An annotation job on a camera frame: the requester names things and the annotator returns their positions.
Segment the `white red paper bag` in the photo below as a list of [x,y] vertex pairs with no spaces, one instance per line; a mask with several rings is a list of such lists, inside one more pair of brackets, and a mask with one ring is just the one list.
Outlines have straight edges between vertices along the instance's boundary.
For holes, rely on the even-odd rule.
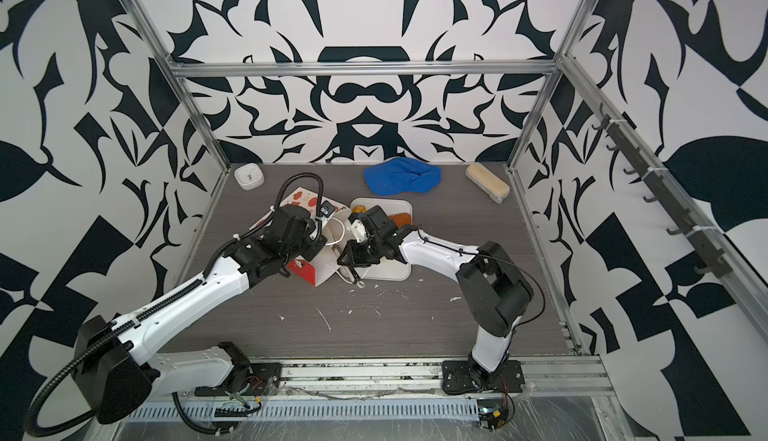
[[[333,207],[333,212],[331,213],[331,220],[323,226],[322,235],[326,238],[323,249],[311,261],[299,256],[286,266],[286,270],[290,274],[298,276],[313,287],[320,286],[337,273],[339,250],[351,236],[348,221],[348,217],[352,213],[351,209],[333,199],[330,199],[329,203]],[[299,186],[281,201],[280,206],[301,207],[309,212],[311,217],[314,217],[317,204],[317,194]]]

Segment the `orange fake baguette bread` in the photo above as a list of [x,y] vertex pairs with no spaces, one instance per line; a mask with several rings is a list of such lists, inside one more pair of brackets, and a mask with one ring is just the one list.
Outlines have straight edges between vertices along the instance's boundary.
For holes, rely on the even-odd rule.
[[409,213],[398,213],[389,216],[398,229],[412,224],[412,216]]

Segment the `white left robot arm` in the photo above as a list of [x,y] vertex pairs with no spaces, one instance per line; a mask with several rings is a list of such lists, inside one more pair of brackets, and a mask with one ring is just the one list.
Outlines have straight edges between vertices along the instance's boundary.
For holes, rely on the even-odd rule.
[[112,321],[96,316],[80,329],[70,375],[91,417],[112,424],[146,400],[197,387],[240,392],[250,363],[231,342],[177,355],[162,353],[174,337],[214,308],[284,271],[313,259],[327,242],[322,231],[336,209],[313,212],[284,205],[248,233],[222,245],[203,271],[154,302]]

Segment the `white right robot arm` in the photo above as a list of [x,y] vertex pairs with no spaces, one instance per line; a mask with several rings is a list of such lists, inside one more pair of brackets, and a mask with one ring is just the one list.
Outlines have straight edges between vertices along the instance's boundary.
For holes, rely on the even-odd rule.
[[420,266],[456,282],[478,325],[469,355],[470,369],[492,378],[509,356],[514,330],[534,298],[531,283],[495,242],[465,246],[426,233],[416,226],[399,227],[374,206],[349,216],[353,239],[338,263],[350,270],[383,260]]

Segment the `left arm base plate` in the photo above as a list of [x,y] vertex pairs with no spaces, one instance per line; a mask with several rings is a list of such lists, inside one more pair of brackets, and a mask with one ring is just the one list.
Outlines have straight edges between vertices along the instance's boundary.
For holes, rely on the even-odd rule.
[[251,363],[249,368],[236,367],[216,387],[198,387],[194,390],[197,397],[216,397],[239,394],[241,396],[262,396],[271,394],[280,384],[283,365],[279,362]]

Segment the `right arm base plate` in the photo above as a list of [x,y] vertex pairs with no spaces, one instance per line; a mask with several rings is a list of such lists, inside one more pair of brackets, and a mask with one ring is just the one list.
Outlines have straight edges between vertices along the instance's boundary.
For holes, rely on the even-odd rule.
[[507,359],[492,372],[477,362],[447,360],[441,363],[441,389],[447,395],[463,395],[487,391],[521,393],[525,378],[519,361]]

